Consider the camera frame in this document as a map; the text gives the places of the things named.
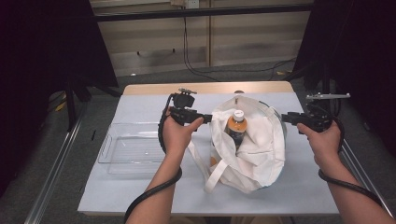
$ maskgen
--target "wooden table edge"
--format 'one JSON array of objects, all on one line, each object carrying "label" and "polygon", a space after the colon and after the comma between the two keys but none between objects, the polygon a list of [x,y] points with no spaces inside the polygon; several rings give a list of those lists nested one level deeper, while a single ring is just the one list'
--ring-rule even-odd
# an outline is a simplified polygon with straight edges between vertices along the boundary
[{"label": "wooden table edge", "polygon": [[259,92],[294,92],[288,81],[254,81],[254,82],[201,82],[201,83],[163,83],[132,84],[125,87],[124,95],[170,94],[178,88],[186,88],[198,93],[244,93]]}]

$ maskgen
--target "white tote bag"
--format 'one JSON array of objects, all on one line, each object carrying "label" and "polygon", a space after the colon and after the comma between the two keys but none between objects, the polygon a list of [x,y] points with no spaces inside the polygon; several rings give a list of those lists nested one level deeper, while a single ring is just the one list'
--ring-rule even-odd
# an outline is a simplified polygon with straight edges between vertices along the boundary
[{"label": "white tote bag", "polygon": [[[236,109],[244,111],[247,120],[247,131],[237,151],[233,139],[224,132]],[[211,192],[219,181],[245,193],[272,185],[285,162],[286,126],[278,113],[263,102],[236,95],[216,107],[212,115],[209,169],[194,144],[189,144],[191,155],[204,174],[205,191]]]}]

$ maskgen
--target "wall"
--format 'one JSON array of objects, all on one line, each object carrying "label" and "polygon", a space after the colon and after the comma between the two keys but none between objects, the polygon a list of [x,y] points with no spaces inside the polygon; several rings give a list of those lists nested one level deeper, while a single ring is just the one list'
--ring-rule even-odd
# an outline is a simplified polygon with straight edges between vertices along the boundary
[{"label": "wall", "polygon": [[[112,0],[92,0],[92,7],[96,14],[177,9],[169,1],[163,0],[152,0],[149,2],[159,3],[150,4],[123,0],[117,1],[116,6],[112,2],[115,3]],[[251,7],[312,2],[201,0],[200,7]],[[203,67],[278,61],[295,57],[308,17],[309,12],[291,12],[187,18],[191,64],[193,67]],[[185,48],[182,18],[108,21],[100,22],[99,26],[117,76],[185,68],[181,55]],[[153,66],[160,70],[149,69]]]}]

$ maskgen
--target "white table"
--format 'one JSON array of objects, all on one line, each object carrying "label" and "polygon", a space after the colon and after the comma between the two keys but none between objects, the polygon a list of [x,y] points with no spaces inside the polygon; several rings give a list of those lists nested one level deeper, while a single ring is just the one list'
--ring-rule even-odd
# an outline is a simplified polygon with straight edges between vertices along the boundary
[{"label": "white table", "polygon": [[[265,88],[257,90],[248,87],[242,90],[245,96],[258,99],[274,107],[278,113],[289,111],[303,112],[296,94],[290,89],[285,92],[266,92]],[[235,90],[241,90],[237,83]],[[191,88],[191,84],[154,85],[154,90],[175,92],[178,87]],[[221,88],[230,89],[227,83],[217,83],[215,92]],[[141,121],[158,122],[165,106],[168,94],[128,93],[126,89],[121,96],[113,123],[131,123]],[[201,93],[194,95],[194,109],[200,113],[211,113],[212,109],[226,100],[233,93]],[[204,177],[195,164],[190,152],[186,150],[181,168],[183,176],[177,182],[172,214],[174,216],[299,216],[299,215],[333,215],[338,210],[326,182],[318,177],[318,167],[306,137],[298,134],[294,126],[287,124],[286,161],[278,180],[269,188],[259,189],[245,194],[237,189],[218,183],[212,193],[204,191]],[[209,164],[210,130],[203,125],[192,136],[204,161]],[[108,164],[96,163],[87,181],[84,195],[78,211],[86,215],[120,215],[129,204],[139,196],[149,183],[149,179],[135,179],[122,175],[110,175]]]}]

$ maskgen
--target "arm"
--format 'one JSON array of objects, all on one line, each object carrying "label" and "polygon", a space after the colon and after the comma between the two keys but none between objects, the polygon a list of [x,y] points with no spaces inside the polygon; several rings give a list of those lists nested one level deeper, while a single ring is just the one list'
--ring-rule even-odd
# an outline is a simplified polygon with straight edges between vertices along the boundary
[{"label": "arm", "polygon": [[[146,190],[168,181],[177,174],[184,151],[191,140],[191,134],[203,121],[204,119],[199,118],[189,126],[180,126],[171,117],[165,120],[163,125],[165,158]],[[167,223],[171,215],[174,193],[175,185],[147,198],[132,211],[126,223]]]},{"label": "arm", "polygon": [[[326,176],[361,185],[338,157],[340,130],[335,122],[323,133],[316,133],[301,123],[297,128],[308,137],[315,162]],[[345,223],[396,223],[381,206],[365,195],[334,184],[329,184],[329,189]]]}]

